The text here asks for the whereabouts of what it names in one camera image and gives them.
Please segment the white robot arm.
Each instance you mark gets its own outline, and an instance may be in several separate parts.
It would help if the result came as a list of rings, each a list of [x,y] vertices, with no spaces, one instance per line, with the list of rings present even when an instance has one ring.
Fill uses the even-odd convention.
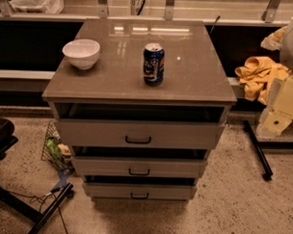
[[[280,62],[292,72],[284,80],[273,80],[257,126],[259,137],[279,136],[293,121],[293,18],[282,37]]]

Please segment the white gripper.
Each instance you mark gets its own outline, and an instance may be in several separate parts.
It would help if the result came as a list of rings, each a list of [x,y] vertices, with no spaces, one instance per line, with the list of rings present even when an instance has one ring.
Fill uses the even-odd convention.
[[[256,134],[259,137],[279,136],[293,121],[293,75],[274,79],[268,93]]]

